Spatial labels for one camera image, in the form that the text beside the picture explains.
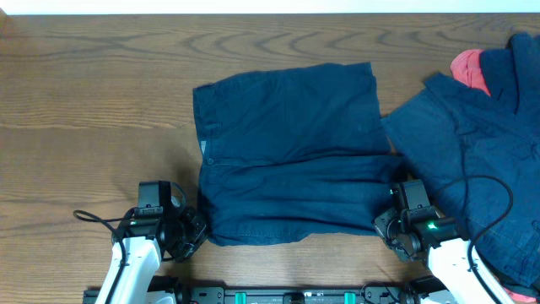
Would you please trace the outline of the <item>dark navy shorts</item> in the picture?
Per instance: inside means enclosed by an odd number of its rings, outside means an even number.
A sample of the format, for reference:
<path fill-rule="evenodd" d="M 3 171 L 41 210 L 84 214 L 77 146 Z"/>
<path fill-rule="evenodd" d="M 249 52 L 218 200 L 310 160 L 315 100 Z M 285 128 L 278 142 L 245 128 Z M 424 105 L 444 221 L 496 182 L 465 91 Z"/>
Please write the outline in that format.
<path fill-rule="evenodd" d="M 241 73 L 195 88 L 198 208 L 219 246 L 371 236 L 402 159 L 369 63 Z"/>

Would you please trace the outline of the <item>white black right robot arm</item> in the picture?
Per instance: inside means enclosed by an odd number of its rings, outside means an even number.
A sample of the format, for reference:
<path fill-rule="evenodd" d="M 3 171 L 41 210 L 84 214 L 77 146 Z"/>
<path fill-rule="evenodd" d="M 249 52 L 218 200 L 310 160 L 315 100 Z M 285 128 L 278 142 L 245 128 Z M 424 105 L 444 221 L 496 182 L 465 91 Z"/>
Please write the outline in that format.
<path fill-rule="evenodd" d="M 455 220 L 435 208 L 393 207 L 373 226 L 401 261 L 420 262 L 431 273 L 410 281 L 397 293 L 398 303 L 513 303 Z"/>

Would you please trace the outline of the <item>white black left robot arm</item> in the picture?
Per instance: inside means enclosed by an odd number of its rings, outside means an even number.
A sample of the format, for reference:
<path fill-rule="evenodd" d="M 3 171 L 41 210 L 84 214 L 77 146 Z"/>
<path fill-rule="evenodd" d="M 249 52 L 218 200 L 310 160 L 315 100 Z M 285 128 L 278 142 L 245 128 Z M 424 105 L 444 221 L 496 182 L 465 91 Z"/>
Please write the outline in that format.
<path fill-rule="evenodd" d="M 208 226 L 192 207 L 138 207 L 113 234 L 111 265 L 94 300 L 101 304 L 178 303 L 177 280 L 155 273 L 164 262 L 184 262 L 206 241 Z"/>

